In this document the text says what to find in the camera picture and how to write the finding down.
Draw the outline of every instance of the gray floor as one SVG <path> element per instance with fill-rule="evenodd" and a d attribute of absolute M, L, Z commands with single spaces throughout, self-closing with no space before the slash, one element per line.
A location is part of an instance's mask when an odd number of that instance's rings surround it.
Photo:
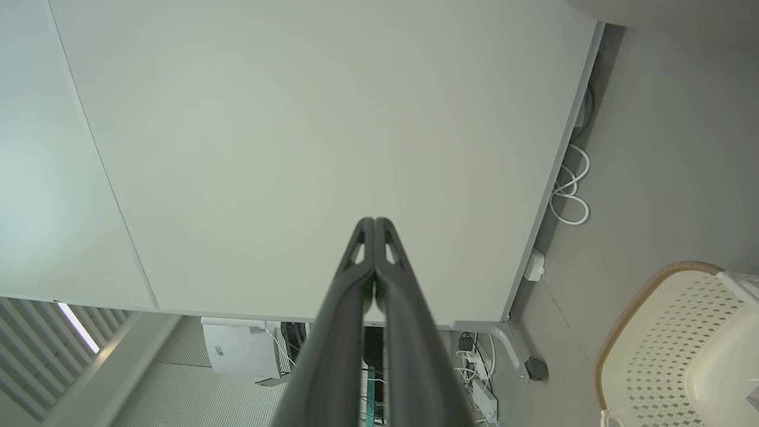
<path fill-rule="evenodd" d="M 592 162 L 579 190 L 591 217 L 546 218 L 537 247 L 547 272 L 521 290 L 550 379 L 525 386 L 497 346 L 503 427 L 598 425 L 596 354 L 659 268 L 698 260 L 759 274 L 759 49 L 618 27 L 607 36 L 597 114 L 578 141 Z"/>

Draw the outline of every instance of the electrical outlet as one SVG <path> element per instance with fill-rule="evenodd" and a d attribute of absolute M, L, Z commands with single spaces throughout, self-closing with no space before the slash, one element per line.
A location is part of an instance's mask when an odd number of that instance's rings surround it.
<path fill-rule="evenodd" d="M 485 388 L 485 383 L 481 380 L 472 382 L 472 400 L 474 405 L 482 412 L 482 417 L 487 419 L 498 419 L 498 400 Z"/>

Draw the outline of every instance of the laundry basket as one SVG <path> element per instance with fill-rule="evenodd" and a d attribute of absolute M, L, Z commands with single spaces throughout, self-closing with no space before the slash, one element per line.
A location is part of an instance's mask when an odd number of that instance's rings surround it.
<path fill-rule="evenodd" d="M 759 426 L 757 286 L 702 262 L 658 271 L 598 355 L 601 425 Z"/>

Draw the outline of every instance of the white cable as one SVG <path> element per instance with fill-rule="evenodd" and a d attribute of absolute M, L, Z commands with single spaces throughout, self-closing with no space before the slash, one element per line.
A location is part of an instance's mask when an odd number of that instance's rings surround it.
<path fill-rule="evenodd" d="M 564 224 L 569 224 L 570 226 L 578 226 L 584 223 L 585 221 L 587 221 L 587 218 L 591 215 L 591 208 L 587 205 L 587 203 L 585 203 L 584 200 L 577 197 L 576 195 L 577 189 L 578 189 L 578 185 L 577 185 L 578 181 L 583 179 L 587 175 L 588 171 L 591 170 L 591 158 L 587 155 L 587 153 L 585 153 L 585 151 L 583 151 L 580 147 L 574 144 L 570 144 L 569 148 L 577 151 L 585 158 L 585 170 L 580 172 L 580 175 L 575 176 L 575 173 L 572 172 L 567 166 L 562 165 L 562 169 L 564 169 L 569 174 L 569 176 L 572 177 L 572 179 L 570 179 L 569 182 L 567 182 L 564 185 L 559 185 L 559 179 L 558 178 L 556 179 L 556 188 L 554 188 L 553 192 L 551 192 L 551 198 L 548 201 L 548 206 L 551 208 L 551 212 L 553 212 L 557 220 L 563 222 Z M 571 191 L 569 192 L 564 191 L 568 187 L 572 187 Z M 567 220 L 566 218 L 562 218 L 562 216 L 559 215 L 556 212 L 556 209 L 553 207 L 554 197 L 568 198 L 568 199 L 572 199 L 573 201 L 579 202 L 582 205 L 582 207 L 585 209 L 585 215 L 583 215 L 582 219 L 579 221 L 570 221 L 570 220 Z"/>
<path fill-rule="evenodd" d="M 269 331 L 269 328 L 264 328 L 264 330 L 266 331 L 267 334 L 269 334 L 269 336 L 272 338 L 272 340 L 274 340 L 274 344 L 276 344 L 277 348 L 279 349 L 279 354 L 283 355 L 290 362 L 290 365 L 292 365 L 293 367 L 295 367 L 295 362 L 293 362 L 292 359 L 290 359 L 287 356 L 287 350 L 283 350 L 282 349 L 281 344 L 279 343 L 279 340 L 277 340 L 276 338 L 274 338 L 274 335 L 272 335 L 272 332 Z"/>

